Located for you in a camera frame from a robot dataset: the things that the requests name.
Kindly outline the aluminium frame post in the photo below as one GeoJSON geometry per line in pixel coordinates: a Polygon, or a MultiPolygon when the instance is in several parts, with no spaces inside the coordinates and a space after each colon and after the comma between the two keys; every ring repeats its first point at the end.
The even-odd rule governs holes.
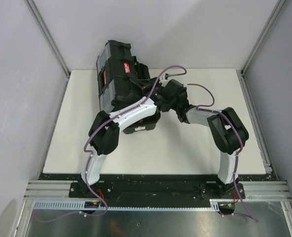
{"type": "Polygon", "coordinates": [[[49,30],[47,24],[45,23],[44,18],[42,17],[42,14],[41,14],[40,10],[38,9],[35,1],[34,0],[24,0],[24,3],[26,4],[32,17],[34,18],[34,21],[36,22],[38,28],[40,29],[40,32],[42,33],[45,41],[47,42],[54,57],[56,58],[61,70],[63,71],[64,75],[67,78],[69,78],[71,72],[69,71],[67,64],[66,64],[65,60],[63,59],[62,54],[61,54],[53,36],[52,36],[52,34],[50,33],[50,30],[49,30]]]}
{"type": "Polygon", "coordinates": [[[259,54],[262,46],[264,45],[265,41],[269,37],[269,34],[271,33],[274,25],[278,21],[280,15],[282,14],[288,2],[289,2],[288,0],[278,0],[277,3],[275,4],[268,20],[266,21],[263,29],[261,30],[259,37],[257,38],[250,54],[248,55],[241,69],[242,76],[245,76],[245,74],[248,72],[250,66],[252,65],[253,61],[256,59],[257,55],[259,54]]]}

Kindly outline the left aluminium frame post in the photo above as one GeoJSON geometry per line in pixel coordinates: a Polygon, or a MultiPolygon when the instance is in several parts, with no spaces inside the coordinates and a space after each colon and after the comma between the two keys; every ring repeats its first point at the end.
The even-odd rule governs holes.
{"type": "Polygon", "coordinates": [[[53,36],[52,36],[52,34],[50,33],[50,30],[49,30],[47,24],[45,23],[44,18],[42,17],[42,14],[41,14],[40,10],[38,9],[35,1],[34,0],[24,0],[24,3],[26,4],[32,17],[34,18],[34,21],[36,22],[38,28],[40,29],[40,32],[42,33],[45,41],[47,42],[54,57],[56,58],[61,70],[63,71],[64,75],[67,78],[69,78],[71,72],[69,71],[67,64],[66,64],[65,60],[63,59],[62,54],[61,54],[53,36]]]}

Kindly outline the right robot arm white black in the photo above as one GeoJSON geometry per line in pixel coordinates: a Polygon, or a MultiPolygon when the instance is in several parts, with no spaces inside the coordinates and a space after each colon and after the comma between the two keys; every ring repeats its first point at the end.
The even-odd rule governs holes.
{"type": "Polygon", "coordinates": [[[210,129],[215,145],[220,150],[215,191],[221,198],[229,197],[233,187],[237,187],[239,154],[249,139],[249,132],[235,110],[231,107],[220,111],[210,109],[215,102],[213,95],[210,105],[190,104],[187,88],[174,79],[161,85],[156,94],[162,96],[163,100],[160,111],[174,110],[180,122],[199,124],[210,129]]]}

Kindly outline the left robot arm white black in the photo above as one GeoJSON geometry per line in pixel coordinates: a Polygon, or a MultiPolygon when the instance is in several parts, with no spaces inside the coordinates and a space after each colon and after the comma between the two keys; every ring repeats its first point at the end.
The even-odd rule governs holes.
{"type": "Polygon", "coordinates": [[[115,112],[100,111],[89,130],[83,151],[88,153],[81,173],[80,192],[85,197],[96,194],[97,183],[107,155],[119,144],[120,134],[133,134],[155,129],[161,115],[155,102],[147,97],[115,112]]]}

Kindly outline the black plastic toolbox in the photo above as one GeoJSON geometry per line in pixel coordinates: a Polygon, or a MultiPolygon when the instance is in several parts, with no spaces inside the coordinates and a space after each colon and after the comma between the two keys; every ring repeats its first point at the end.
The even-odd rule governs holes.
{"type": "Polygon", "coordinates": [[[99,108],[106,113],[123,109],[147,97],[155,78],[131,54],[131,45],[109,40],[96,61],[99,108]]]}

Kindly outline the right aluminium frame post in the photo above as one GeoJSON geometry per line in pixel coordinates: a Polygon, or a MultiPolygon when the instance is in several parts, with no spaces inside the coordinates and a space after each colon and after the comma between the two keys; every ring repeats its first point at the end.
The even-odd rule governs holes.
{"type": "Polygon", "coordinates": [[[253,61],[256,59],[257,55],[259,54],[262,46],[264,45],[265,41],[269,37],[269,34],[271,33],[274,25],[278,21],[280,15],[282,14],[288,2],[289,2],[288,0],[278,0],[277,3],[275,4],[268,20],[266,21],[263,29],[261,30],[259,37],[257,38],[250,54],[248,55],[241,69],[242,76],[245,76],[245,74],[248,72],[250,66],[252,65],[253,61]]]}

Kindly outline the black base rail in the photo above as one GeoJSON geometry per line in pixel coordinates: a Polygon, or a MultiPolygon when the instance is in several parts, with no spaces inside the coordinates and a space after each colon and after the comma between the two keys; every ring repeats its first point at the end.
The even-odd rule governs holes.
{"type": "Polygon", "coordinates": [[[70,185],[69,197],[94,198],[102,195],[109,206],[119,207],[206,207],[210,199],[245,198],[243,184],[223,192],[217,175],[132,175],[102,174],[84,191],[82,179],[70,185]]]}

